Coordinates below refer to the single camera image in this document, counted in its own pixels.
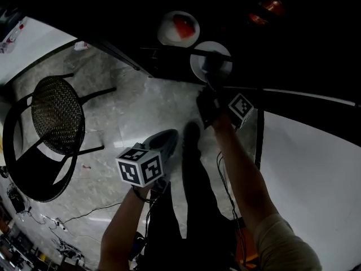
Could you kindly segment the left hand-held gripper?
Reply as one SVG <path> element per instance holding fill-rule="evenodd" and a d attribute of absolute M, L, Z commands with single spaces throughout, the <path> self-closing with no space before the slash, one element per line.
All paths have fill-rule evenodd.
<path fill-rule="evenodd" d="M 142 144 L 125 148 L 115 158 L 121 180 L 136 187 L 152 185 L 153 191 L 162 194 L 169 183 L 164 165 L 172 157 L 178 139 L 178 131 L 168 129 L 148 137 Z"/>

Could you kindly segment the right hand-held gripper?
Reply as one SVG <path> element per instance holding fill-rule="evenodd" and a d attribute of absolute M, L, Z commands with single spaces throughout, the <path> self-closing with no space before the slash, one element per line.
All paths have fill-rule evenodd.
<path fill-rule="evenodd" d="M 202 90 L 196 98 L 204 129 L 222 112 L 227 112 L 231 124 L 240 129 L 253 112 L 253 105 L 241 93 L 222 92 L 222 80 L 215 73 L 206 73 L 205 79 L 211 90 Z"/>

